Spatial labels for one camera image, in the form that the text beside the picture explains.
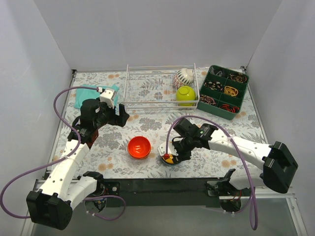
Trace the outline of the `yellow orange bowl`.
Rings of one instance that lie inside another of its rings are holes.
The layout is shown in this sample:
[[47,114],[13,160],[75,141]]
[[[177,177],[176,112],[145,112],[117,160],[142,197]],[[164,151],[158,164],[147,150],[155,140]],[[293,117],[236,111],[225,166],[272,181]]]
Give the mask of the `yellow orange bowl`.
[[179,161],[176,158],[167,158],[167,159],[162,158],[162,161],[169,165],[177,165],[179,163]]

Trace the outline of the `white pink bowl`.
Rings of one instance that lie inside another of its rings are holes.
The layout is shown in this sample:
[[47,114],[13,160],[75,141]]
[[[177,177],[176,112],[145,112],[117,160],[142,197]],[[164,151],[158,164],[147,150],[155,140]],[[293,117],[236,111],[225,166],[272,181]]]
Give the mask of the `white pink bowl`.
[[194,74],[191,69],[188,68],[182,68],[180,69],[177,73],[177,76],[181,83],[183,84],[182,86],[190,86],[192,85],[194,81]]

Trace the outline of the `blue grey bowl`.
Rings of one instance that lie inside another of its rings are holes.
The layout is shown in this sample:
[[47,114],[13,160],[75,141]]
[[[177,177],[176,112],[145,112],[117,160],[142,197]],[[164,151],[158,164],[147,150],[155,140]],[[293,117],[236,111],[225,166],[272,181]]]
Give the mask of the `blue grey bowl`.
[[168,158],[168,159],[161,159],[162,160],[162,163],[167,165],[167,166],[177,166],[181,163],[181,161],[176,161],[174,159],[171,159],[171,158]]

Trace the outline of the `lime green bowl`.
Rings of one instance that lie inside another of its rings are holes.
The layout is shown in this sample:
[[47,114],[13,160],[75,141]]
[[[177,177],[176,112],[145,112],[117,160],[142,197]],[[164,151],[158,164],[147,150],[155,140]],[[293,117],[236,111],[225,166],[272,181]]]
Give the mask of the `lime green bowl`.
[[177,101],[194,101],[196,99],[195,91],[190,86],[181,86],[177,89]]

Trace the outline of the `blue patterned bowl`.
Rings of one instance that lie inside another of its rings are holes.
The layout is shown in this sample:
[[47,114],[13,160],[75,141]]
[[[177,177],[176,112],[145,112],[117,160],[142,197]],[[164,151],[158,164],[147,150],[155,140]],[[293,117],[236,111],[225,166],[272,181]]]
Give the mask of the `blue patterned bowl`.
[[179,80],[177,74],[175,74],[173,77],[173,85],[176,89],[179,89],[183,85],[181,81]]

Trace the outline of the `red orange bowl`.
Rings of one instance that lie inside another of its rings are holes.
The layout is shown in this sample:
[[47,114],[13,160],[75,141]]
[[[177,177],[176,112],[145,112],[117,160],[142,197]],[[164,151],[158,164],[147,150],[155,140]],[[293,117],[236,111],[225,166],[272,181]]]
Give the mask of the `red orange bowl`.
[[136,136],[129,141],[127,150],[134,159],[144,159],[151,152],[151,143],[146,137]]

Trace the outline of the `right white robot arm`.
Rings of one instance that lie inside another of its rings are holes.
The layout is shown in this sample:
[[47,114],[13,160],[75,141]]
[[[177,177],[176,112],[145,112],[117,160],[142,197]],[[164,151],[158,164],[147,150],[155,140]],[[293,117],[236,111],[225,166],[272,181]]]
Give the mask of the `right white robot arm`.
[[204,123],[198,127],[186,118],[181,118],[173,129],[181,139],[167,142],[167,154],[163,158],[170,165],[190,160],[191,152],[195,148],[224,152],[254,165],[241,170],[231,169],[216,183],[215,190],[227,195],[232,196],[239,190],[263,186],[285,194],[298,169],[288,147],[281,142],[270,145],[231,137],[218,125]]

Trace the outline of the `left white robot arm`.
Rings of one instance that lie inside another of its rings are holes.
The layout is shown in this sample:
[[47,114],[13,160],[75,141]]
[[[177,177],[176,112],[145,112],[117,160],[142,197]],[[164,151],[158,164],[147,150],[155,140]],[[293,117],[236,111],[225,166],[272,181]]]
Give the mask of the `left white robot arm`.
[[87,99],[82,103],[80,116],[72,123],[61,158],[46,181],[37,191],[26,198],[31,221],[64,230],[69,224],[73,210],[86,198],[102,199],[105,191],[104,178],[98,172],[86,172],[75,185],[74,174],[83,158],[89,153],[104,125],[124,127],[129,114],[123,104],[109,107],[99,99]]

